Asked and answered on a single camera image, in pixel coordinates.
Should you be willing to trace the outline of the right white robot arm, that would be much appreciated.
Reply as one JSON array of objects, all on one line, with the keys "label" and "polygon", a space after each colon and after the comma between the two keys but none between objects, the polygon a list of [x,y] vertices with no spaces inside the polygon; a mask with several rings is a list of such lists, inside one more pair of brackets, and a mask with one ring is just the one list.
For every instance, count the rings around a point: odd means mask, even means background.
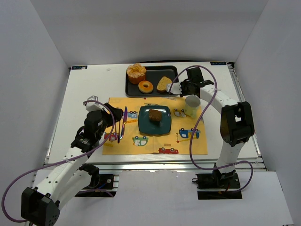
[{"label": "right white robot arm", "polygon": [[237,161],[239,153],[249,138],[255,133],[251,105],[247,102],[238,102],[218,89],[214,74],[206,67],[192,65],[183,69],[179,75],[187,72],[188,78],[180,82],[180,96],[196,95],[207,102],[199,116],[192,134],[196,132],[199,122],[203,119],[206,110],[212,106],[221,115],[220,134],[223,139],[220,156],[214,167],[203,168],[198,166],[192,156],[192,138],[189,144],[189,155],[192,164],[201,170],[216,170],[223,177],[235,171],[235,166],[248,161]]}]

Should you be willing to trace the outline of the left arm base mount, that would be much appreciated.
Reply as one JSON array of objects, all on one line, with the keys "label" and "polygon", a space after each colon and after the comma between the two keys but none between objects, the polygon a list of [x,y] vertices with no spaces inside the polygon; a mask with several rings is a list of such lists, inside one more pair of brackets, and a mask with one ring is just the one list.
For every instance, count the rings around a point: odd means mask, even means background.
[{"label": "left arm base mount", "polygon": [[91,179],[90,185],[84,187],[76,197],[112,198],[119,186],[119,175],[99,174]]}]

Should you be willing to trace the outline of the bread slice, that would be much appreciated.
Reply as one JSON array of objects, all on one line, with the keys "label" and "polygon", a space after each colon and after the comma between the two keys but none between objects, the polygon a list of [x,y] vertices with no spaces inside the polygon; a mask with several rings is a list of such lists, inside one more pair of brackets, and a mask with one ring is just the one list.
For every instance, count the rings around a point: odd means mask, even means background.
[{"label": "bread slice", "polygon": [[157,92],[158,93],[166,93],[167,85],[172,83],[172,80],[166,76],[163,76],[157,84]]}]

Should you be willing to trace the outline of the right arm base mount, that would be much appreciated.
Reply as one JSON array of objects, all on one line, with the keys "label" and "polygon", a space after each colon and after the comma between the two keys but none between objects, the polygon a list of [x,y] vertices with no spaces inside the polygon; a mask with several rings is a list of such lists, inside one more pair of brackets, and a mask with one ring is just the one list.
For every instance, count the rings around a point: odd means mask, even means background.
[{"label": "right arm base mount", "polygon": [[218,182],[211,173],[196,174],[192,183],[197,186],[199,200],[238,200],[242,199],[238,174]]}]

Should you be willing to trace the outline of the orange swirl bun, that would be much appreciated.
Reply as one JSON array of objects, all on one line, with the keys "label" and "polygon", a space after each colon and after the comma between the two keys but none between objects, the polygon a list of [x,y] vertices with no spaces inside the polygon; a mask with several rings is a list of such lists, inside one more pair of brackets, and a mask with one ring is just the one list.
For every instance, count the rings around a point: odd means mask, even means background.
[{"label": "orange swirl bun", "polygon": [[127,68],[127,77],[130,83],[138,84],[146,79],[146,68],[141,64],[130,65]]}]

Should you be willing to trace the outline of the brown chocolate muffin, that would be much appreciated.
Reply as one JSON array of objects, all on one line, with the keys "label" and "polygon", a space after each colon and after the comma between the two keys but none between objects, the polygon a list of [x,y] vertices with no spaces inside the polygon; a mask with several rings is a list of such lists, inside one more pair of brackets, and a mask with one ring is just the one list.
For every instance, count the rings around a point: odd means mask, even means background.
[{"label": "brown chocolate muffin", "polygon": [[162,113],[159,110],[150,109],[149,110],[149,120],[151,122],[160,122],[162,119]]}]

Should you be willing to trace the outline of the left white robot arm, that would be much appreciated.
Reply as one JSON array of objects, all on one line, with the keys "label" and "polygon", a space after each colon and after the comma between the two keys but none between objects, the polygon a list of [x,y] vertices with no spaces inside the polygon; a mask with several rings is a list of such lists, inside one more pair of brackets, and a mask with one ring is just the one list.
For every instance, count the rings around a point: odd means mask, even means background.
[{"label": "left white robot arm", "polygon": [[26,188],[21,195],[21,216],[36,226],[53,226],[63,206],[80,190],[89,186],[99,169],[87,160],[100,145],[107,128],[113,128],[124,112],[109,103],[85,101],[88,111],[84,125],[56,167],[34,188]]}]

